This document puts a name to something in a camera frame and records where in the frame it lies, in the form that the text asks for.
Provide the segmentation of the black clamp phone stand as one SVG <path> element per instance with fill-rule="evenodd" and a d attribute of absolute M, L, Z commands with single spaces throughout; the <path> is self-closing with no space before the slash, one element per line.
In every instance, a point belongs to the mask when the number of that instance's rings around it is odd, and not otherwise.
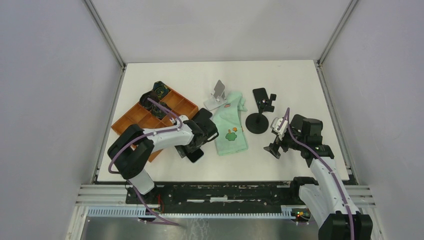
<path fill-rule="evenodd" d="M 268 126 L 269 121 L 266 116 L 263 115 L 263 112 L 273 112 L 274 106 L 272 106 L 272 101 L 275 101 L 277 98 L 276 94 L 271 94 L 270 98 L 259 99 L 256 95 L 254 95 L 256 105 L 258 107 L 258 113 L 250 114 L 245 121 L 245 125 L 249 132 L 253 134 L 263 134 Z"/>

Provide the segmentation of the blue smartphone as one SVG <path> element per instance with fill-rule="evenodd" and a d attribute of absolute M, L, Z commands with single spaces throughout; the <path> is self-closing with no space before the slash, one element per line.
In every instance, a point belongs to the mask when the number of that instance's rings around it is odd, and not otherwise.
<path fill-rule="evenodd" d="M 199 148 L 193 152 L 187 153 L 186 156 L 192 163 L 196 163 L 200 158 L 204 156 L 204 152 Z"/>

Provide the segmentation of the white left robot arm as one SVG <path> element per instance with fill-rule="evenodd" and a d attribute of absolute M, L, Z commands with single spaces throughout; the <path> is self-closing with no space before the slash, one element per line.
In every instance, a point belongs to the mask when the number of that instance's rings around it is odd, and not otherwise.
<path fill-rule="evenodd" d="M 181 158 L 192 163 L 203 157 L 201 147 L 219 136 L 216 125 L 210 116 L 188 119 L 181 115 L 173 126 L 162 128 L 141 128 L 130 125 L 109 147 L 111 174 L 119 174 L 138 191 L 138 197 L 145 204 L 153 203 L 157 198 L 155 183 L 145 170 L 150 156 L 163 149 L 174 147 Z"/>

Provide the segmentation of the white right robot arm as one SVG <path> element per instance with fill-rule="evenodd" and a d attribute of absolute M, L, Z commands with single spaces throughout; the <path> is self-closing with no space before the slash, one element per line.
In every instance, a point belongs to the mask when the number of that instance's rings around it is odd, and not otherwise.
<path fill-rule="evenodd" d="M 295 177 L 289 199 L 308 207 L 318 225 L 320 240 L 369 240 L 373 221 L 362 214 L 337 171 L 335 155 L 323 144 L 323 122 L 296 114 L 275 118 L 270 129 L 275 139 L 264 150 L 279 159 L 288 150 L 299 151 L 314 177 Z"/>

